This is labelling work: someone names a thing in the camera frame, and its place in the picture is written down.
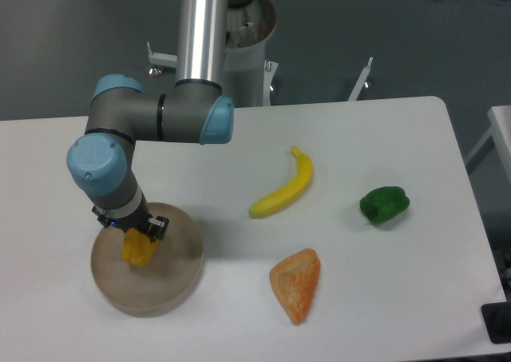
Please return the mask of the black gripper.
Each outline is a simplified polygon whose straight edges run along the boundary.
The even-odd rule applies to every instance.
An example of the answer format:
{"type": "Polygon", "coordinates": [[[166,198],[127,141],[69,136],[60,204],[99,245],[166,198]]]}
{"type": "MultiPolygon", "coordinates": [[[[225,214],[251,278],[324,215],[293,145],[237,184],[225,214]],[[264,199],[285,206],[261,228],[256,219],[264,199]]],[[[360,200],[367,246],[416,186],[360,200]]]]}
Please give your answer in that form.
{"type": "Polygon", "coordinates": [[[146,200],[142,200],[136,208],[129,208],[127,213],[108,213],[96,205],[92,207],[92,213],[104,228],[114,227],[124,233],[129,229],[137,229],[151,242],[162,241],[169,224],[167,217],[152,216],[146,200]]]}

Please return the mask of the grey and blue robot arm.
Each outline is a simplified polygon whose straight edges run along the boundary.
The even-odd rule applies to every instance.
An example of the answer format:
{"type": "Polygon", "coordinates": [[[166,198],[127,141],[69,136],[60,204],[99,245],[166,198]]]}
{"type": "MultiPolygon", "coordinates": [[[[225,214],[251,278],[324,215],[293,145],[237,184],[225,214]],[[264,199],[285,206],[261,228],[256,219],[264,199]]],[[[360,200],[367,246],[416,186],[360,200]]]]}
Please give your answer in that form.
{"type": "Polygon", "coordinates": [[[181,0],[172,94],[148,96],[138,81],[103,77],[90,102],[85,133],[66,163],[106,228],[136,229],[162,239],[167,217],[153,216],[132,170],[138,141],[225,144],[232,138],[234,103],[223,93],[228,10],[253,0],[181,0]]]}

